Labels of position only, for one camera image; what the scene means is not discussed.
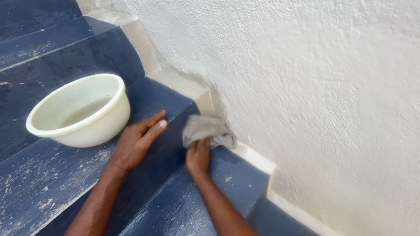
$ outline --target water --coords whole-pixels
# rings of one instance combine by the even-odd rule
[[[93,115],[95,112],[99,111],[102,107],[104,107],[109,101],[111,101],[111,97],[102,98],[83,106],[79,110],[73,112],[64,122],[61,127],[70,126],[72,124],[76,124],[79,121],[82,121],[89,116]]]

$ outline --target hand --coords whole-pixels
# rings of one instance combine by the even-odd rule
[[[166,111],[163,110],[126,127],[107,166],[119,168],[123,175],[136,167],[143,160],[153,141],[165,131],[168,123],[161,120],[165,115]]]
[[[207,170],[210,162],[210,140],[201,139],[198,142],[192,142],[185,158],[185,167],[193,177],[208,175]]]

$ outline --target bowl rim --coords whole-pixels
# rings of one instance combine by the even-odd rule
[[[67,87],[70,87],[74,84],[80,83],[82,81],[88,80],[88,79],[92,79],[95,77],[100,77],[100,76],[108,76],[111,77],[113,79],[115,79],[116,81],[118,81],[118,89],[117,92],[115,93],[115,95],[112,97],[112,99],[101,109],[99,109],[99,111],[93,113],[92,115],[90,115],[89,117],[87,117],[86,119],[83,119],[77,123],[74,123],[72,125],[66,126],[66,127],[62,127],[59,129],[53,129],[53,130],[40,130],[34,127],[33,123],[32,123],[32,119],[34,118],[35,113],[38,111],[38,109],[47,101],[49,100],[52,96],[54,96],[57,93],[60,93],[62,90],[64,90]],[[90,75],[90,76],[86,76],[83,77],[81,79],[77,79],[73,82],[70,82],[54,91],[52,91],[50,94],[48,94],[44,99],[42,99],[30,112],[28,118],[26,119],[26,129],[39,137],[57,137],[57,136],[61,136],[61,135],[65,135],[65,134],[69,134],[72,133],[74,131],[77,131],[79,129],[82,129],[92,123],[94,123],[95,121],[99,120],[100,118],[102,118],[106,113],[108,113],[110,110],[112,110],[117,103],[120,101],[120,99],[123,97],[123,95],[125,94],[125,84],[124,81],[121,79],[121,77],[114,75],[114,74],[109,74],[109,73],[101,73],[101,74],[95,74],[95,75]]]

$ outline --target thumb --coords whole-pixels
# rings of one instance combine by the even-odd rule
[[[165,131],[166,126],[168,126],[168,123],[165,120],[161,120],[153,125],[140,139],[144,146],[150,147],[157,137]]]

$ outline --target white paint splatter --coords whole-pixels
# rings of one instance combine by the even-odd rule
[[[52,198],[50,198],[50,199],[48,199],[48,202],[47,203],[45,203],[45,204],[43,204],[42,206],[40,206],[39,208],[40,209],[43,209],[44,207],[46,207],[47,205],[49,205],[51,202],[52,202]]]

